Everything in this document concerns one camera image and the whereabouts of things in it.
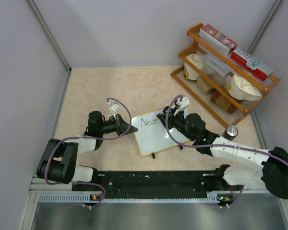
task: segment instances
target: orange wooden rack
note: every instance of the orange wooden rack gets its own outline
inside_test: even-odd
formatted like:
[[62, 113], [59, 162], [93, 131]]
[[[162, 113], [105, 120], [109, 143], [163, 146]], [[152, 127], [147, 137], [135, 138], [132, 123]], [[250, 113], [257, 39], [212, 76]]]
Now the orange wooden rack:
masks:
[[[183, 71], [184, 66], [180, 66], [178, 69], [174, 70], [171, 73], [171, 76], [178, 81], [180, 85], [182, 85], [196, 100], [198, 100], [199, 103], [201, 103], [223, 126], [228, 127], [229, 125], [236, 125], [239, 123], [242, 119], [244, 119], [246, 116], [252, 113], [254, 109], [266, 98], [266, 96], [271, 92], [271, 90], [280, 82], [280, 78], [277, 78], [274, 75], [269, 76], [269, 79], [272, 81], [267, 87], [261, 84], [259, 80], [257, 80], [255, 77], [248, 74], [245, 70], [243, 70], [241, 67], [239, 67], [236, 63], [231, 61], [230, 59], [227, 59], [225, 56], [223, 56], [221, 53], [216, 51], [212, 46], [210, 46], [207, 42], [202, 40], [198, 32], [200, 31], [200, 28], [203, 26], [202, 23], [192, 27], [188, 30], [187, 35], [192, 37], [194, 39], [192, 45], [181, 51], [179, 53], [179, 58], [181, 58], [185, 63], [187, 63], [191, 68], [193, 68], [196, 72], [198, 72], [208, 83], [210, 83], [217, 91], [219, 91], [226, 99], [228, 99], [234, 106], [238, 108], [238, 113], [234, 115], [227, 114], [226, 112], [223, 112], [220, 114], [220, 112], [215, 108], [216, 105], [212, 105], [212, 103], [208, 102], [208, 100], [204, 99], [205, 95], [200, 94], [198, 91], [194, 90], [196, 87], [194, 82], [188, 81], [183, 77]], [[202, 45], [204, 48], [206, 48], [208, 51], [210, 51], [212, 54], [214, 54], [216, 57], [218, 57], [220, 60], [222, 60], [225, 64], [227, 64], [229, 67], [231, 67], [235, 72], [243, 76], [246, 80], [248, 80], [251, 84], [256, 86], [263, 94], [262, 98], [251, 105], [245, 106], [237, 101], [237, 99], [233, 98], [231, 95], [229, 95], [226, 90], [224, 90], [222, 87], [220, 87], [218, 84], [216, 84], [212, 79], [210, 79], [204, 72], [199, 70], [195, 65], [193, 65], [186, 57], [189, 54], [194, 54], [196, 52], [200, 52], [203, 55], [207, 54], [207, 52], [201, 48], [200, 45]]]

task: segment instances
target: metal plate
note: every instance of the metal plate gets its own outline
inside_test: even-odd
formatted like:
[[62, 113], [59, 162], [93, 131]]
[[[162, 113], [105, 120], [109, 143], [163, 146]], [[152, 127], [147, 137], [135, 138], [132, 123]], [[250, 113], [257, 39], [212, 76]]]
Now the metal plate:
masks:
[[[103, 204], [91, 211], [39, 203], [32, 230], [288, 230], [279, 199], [243, 194], [230, 209], [216, 204]], [[47, 225], [41, 221], [57, 215]]]
[[[156, 120], [152, 123], [156, 118], [156, 115], [161, 113], [162, 110], [163, 108], [136, 116], [132, 119], [132, 125], [138, 128], [138, 131], [134, 133], [134, 136], [142, 156], [148, 156], [153, 152], [156, 153], [177, 146], [177, 144], [168, 136], [168, 133], [160, 120]], [[188, 109], [185, 109], [184, 116], [186, 117], [188, 114]], [[188, 139], [176, 129], [173, 128], [170, 132], [177, 141], [181, 143], [188, 141]]]

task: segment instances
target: red box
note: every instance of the red box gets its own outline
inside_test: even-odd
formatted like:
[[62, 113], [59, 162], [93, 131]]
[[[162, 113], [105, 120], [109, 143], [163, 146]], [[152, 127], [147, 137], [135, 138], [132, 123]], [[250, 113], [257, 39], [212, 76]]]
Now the red box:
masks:
[[238, 44], [219, 32], [213, 26], [207, 24], [200, 29], [200, 37], [208, 41], [215, 49], [221, 51], [225, 55], [232, 52]]

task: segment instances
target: purple cable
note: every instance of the purple cable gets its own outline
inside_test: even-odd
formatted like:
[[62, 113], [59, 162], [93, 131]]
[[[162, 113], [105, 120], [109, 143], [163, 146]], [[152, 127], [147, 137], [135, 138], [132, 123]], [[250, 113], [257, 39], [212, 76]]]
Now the purple cable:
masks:
[[[169, 107], [168, 107], [167, 114], [166, 114], [166, 116], [165, 116], [165, 129], [167, 130], [167, 133], [168, 133], [169, 137], [170, 137], [176, 144], [178, 144], [178, 145], [180, 145], [180, 146], [183, 146], [183, 147], [187, 147], [187, 148], [227, 147], [227, 148], [238, 149], [238, 147], [237, 147], [237, 146], [234, 146], [234, 145], [224, 145], [224, 144], [185, 145], [185, 144], [183, 144], [183, 143], [180, 143], [180, 142], [176, 141], [176, 140], [174, 139], [174, 137], [171, 135], [171, 133], [170, 133], [170, 131], [169, 131], [169, 128], [168, 128], [168, 116], [169, 116], [169, 111], [170, 111], [171, 107], [172, 107], [173, 104], [176, 102], [176, 100], [178, 100], [179, 98], [182, 99], [183, 96], [182, 96], [182, 95], [178, 95], [178, 96], [176, 96], [176, 97], [173, 99], [173, 101], [171, 102], [171, 104], [170, 104]], [[272, 154], [269, 154], [269, 153], [266, 153], [266, 152], [263, 152], [263, 151], [260, 151], [260, 150], [256, 150], [256, 149], [253, 150], [253, 149], [250, 149], [250, 148], [245, 148], [245, 147], [241, 147], [240, 149], [241, 149], [241, 150], [245, 150], [245, 151], [260, 153], [260, 154], [262, 154], [262, 155], [266, 155], [266, 156], [268, 156], [268, 157], [274, 158], [275, 160], [283, 163], [284, 165], [286, 165], [286, 166], [288, 167], [288, 163], [287, 163], [286, 161], [284, 161], [283, 159], [281, 159], [281, 158], [279, 158], [279, 157], [277, 157], [277, 156], [274, 156], [274, 155], [272, 155]]]
[[[95, 208], [97, 207], [98, 205], [100, 205], [101, 201], [105, 198], [106, 196], [106, 190], [103, 186], [99, 185], [99, 184], [95, 184], [95, 183], [91, 183], [91, 182], [77, 182], [77, 184], [88, 184], [88, 185], [94, 185], [94, 186], [97, 186], [99, 188], [102, 189], [103, 191], [103, 194], [102, 194], [102, 197], [101, 199], [95, 204], [92, 206], [92, 208]], [[83, 206], [82, 204], [74, 204], [74, 205], [69, 205], [65, 208], [63, 208], [62, 210], [60, 210], [59, 212], [57, 212], [52, 218], [50, 218], [49, 220], [43, 222], [41, 220], [41, 217], [40, 217], [40, 212], [38, 213], [38, 221], [41, 223], [41, 225], [46, 225], [46, 224], [49, 224], [50, 222], [52, 222], [54, 219], [56, 219], [58, 217], [58, 215], [60, 215], [61, 213], [67, 211], [68, 209], [72, 208], [72, 207], [77, 207], [77, 206]]]
[[122, 135], [114, 137], [114, 138], [97, 138], [97, 137], [90, 137], [90, 136], [81, 136], [81, 137], [69, 137], [69, 138], [64, 138], [64, 139], [60, 140], [57, 143], [57, 145], [53, 148], [53, 150], [52, 150], [52, 152], [50, 154], [49, 160], [47, 162], [47, 165], [46, 165], [44, 178], [45, 178], [45, 181], [46, 181], [47, 184], [59, 184], [57, 182], [55, 182], [55, 183], [49, 182], [49, 180], [48, 180], [48, 170], [49, 170], [49, 166], [50, 166], [51, 160], [52, 160], [52, 158], [54, 156], [54, 153], [56, 152], [56, 150], [58, 149], [60, 144], [62, 144], [64, 141], [70, 140], [70, 139], [76, 139], [76, 138], [87, 138], [87, 139], [97, 139], [97, 140], [115, 140], [115, 139], [121, 138], [122, 136], [124, 136], [129, 131], [129, 129], [131, 127], [131, 119], [132, 118], [131, 118], [131, 114], [130, 114], [128, 108], [122, 102], [120, 102], [119, 100], [117, 100], [115, 98], [109, 97], [109, 98], [107, 98], [107, 102], [109, 102], [109, 100], [116, 101], [117, 103], [119, 103], [121, 106], [123, 106], [126, 109], [126, 111], [128, 113], [128, 116], [129, 116], [129, 125], [128, 125], [128, 128], [126, 129], [126, 131]]

